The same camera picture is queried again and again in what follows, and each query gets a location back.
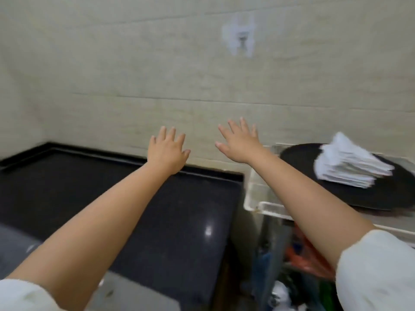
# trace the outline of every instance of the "black tray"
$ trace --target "black tray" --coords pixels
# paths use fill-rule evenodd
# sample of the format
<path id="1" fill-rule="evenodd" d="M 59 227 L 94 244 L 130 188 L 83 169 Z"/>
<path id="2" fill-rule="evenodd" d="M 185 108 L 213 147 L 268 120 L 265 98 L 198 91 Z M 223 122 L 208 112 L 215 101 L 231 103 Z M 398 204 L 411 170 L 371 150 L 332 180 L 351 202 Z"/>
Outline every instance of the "black tray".
<path id="1" fill-rule="evenodd" d="M 47 143 L 0 162 L 0 222 L 45 240 L 146 159 Z M 110 268 L 182 305 L 209 304 L 243 176 L 185 166 Z"/>
<path id="2" fill-rule="evenodd" d="M 281 159 L 307 177 L 319 183 L 350 206 L 391 211 L 394 208 L 410 208 L 415 204 L 414 175 L 383 157 L 375 155 L 382 162 L 393 165 L 393 175 L 378 178 L 372 187 L 363 189 L 350 185 L 317 179 L 314 173 L 314 161 L 321 153 L 320 143 L 291 146 L 281 153 Z"/>

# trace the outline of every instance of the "black countertop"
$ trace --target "black countertop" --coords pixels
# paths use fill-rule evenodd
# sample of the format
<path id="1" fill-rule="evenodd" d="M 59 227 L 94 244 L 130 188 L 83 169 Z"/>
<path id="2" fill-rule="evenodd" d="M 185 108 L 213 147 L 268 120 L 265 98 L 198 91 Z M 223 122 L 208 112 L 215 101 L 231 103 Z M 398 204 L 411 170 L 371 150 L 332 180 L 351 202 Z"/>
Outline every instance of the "black countertop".
<path id="1" fill-rule="evenodd" d="M 4 160 L 9 167 L 0 172 L 0 221 L 45 240 L 143 163 L 57 144 Z M 195 167 L 171 176 L 111 270 L 182 303 L 210 303 L 242 181 L 241 175 Z"/>

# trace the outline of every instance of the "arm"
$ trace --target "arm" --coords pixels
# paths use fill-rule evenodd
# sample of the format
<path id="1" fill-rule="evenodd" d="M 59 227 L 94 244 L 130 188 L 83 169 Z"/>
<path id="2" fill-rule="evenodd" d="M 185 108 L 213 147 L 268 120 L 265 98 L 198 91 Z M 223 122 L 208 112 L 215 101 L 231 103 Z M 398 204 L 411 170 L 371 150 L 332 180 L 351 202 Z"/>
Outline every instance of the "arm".
<path id="1" fill-rule="evenodd" d="M 8 278 L 40 285 L 68 311 L 83 310 L 122 249 L 148 202 L 184 166 L 185 135 L 162 127 L 148 146 L 148 162 L 117 183 L 36 249 Z"/>
<path id="2" fill-rule="evenodd" d="M 336 268 L 341 253 L 359 241 L 373 224 L 318 183 L 264 148 L 256 127 L 252 132 L 229 120 L 231 130 L 219 125 L 227 145 L 216 147 L 230 159 L 249 164 L 273 189 L 316 249 Z"/>

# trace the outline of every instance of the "white sleeve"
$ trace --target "white sleeve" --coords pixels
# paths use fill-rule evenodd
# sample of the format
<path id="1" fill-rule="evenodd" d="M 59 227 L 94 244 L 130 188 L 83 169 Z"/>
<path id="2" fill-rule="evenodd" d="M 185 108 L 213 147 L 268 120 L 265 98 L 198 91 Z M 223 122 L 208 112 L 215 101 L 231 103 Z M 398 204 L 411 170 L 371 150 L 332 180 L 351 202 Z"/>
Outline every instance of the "white sleeve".
<path id="1" fill-rule="evenodd" d="M 63 311 L 42 287 L 18 279 L 0 280 L 1 311 Z"/>
<path id="2" fill-rule="evenodd" d="M 343 251 L 336 288 L 345 311 L 415 309 L 415 250 L 383 230 Z"/>

